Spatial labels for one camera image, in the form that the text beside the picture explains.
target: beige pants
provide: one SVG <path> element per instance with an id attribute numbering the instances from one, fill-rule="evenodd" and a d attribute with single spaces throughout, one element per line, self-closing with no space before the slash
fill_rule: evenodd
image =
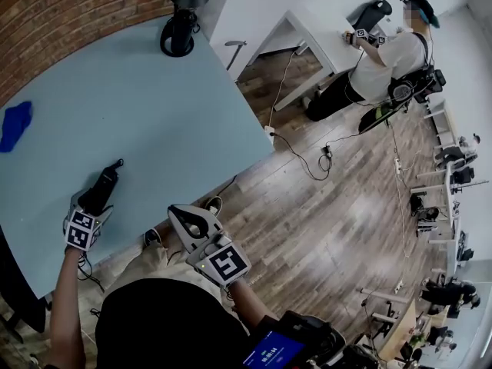
<path id="1" fill-rule="evenodd" d="M 139 256 L 131 260 L 125 270 L 119 275 L 111 287 L 106 290 L 105 298 L 113 291 L 140 279 L 173 279 L 191 283 L 212 294 L 221 302 L 221 290 L 186 264 L 187 251 L 181 249 L 181 257 L 168 265 L 168 249 L 163 248 L 157 241 L 151 242 Z"/>

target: red brick wall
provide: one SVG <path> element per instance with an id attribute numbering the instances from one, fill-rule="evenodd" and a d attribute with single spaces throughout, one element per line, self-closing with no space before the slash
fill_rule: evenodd
<path id="1" fill-rule="evenodd" d="M 169 0 L 0 0 L 0 108 L 67 55 L 172 9 Z"/>

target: desk lamp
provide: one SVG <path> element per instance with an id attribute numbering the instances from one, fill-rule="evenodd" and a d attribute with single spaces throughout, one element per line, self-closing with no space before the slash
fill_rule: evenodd
<path id="1" fill-rule="evenodd" d="M 189 54 L 194 47 L 191 33 L 197 26 L 194 10 L 205 5 L 208 0 L 171 0 L 175 4 L 174 16 L 162 30 L 161 50 L 168 56 L 179 58 Z"/>

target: blue table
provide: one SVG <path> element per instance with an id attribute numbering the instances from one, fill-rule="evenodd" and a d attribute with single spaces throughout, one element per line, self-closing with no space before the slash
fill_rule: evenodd
<path id="1" fill-rule="evenodd" d="M 107 165 L 125 160 L 93 264 L 166 219 L 170 204 L 195 201 L 273 151 L 201 33 L 189 56 L 161 53 L 167 20 L 96 41 L 5 106 L 33 104 L 31 126 L 0 154 L 0 225 L 37 297 L 55 288 L 71 196 Z"/>

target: forearm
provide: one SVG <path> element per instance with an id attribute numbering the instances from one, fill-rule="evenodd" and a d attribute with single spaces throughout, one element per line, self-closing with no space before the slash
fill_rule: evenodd
<path id="1" fill-rule="evenodd" d="M 367 42 L 363 38 L 358 38 L 357 39 L 357 45 L 361 46 L 364 49 L 364 51 L 367 53 L 367 55 L 371 58 L 371 60 L 374 63 L 386 67 L 386 65 L 381 60 L 381 57 L 379 56 L 379 53 L 378 53 L 376 47 L 374 47 L 373 45 L 369 44 L 369 42 Z"/>
<path id="2" fill-rule="evenodd" d="M 277 316 L 261 302 L 245 279 L 241 278 L 233 283 L 229 287 L 229 292 L 234 300 L 236 311 L 246 322 L 249 330 L 256 328 L 264 316 L 277 319 Z"/>
<path id="3" fill-rule="evenodd" d="M 80 251 L 69 248 L 65 254 L 53 296 L 49 363 L 59 369 L 84 367 L 85 354 L 78 315 L 77 268 Z"/>

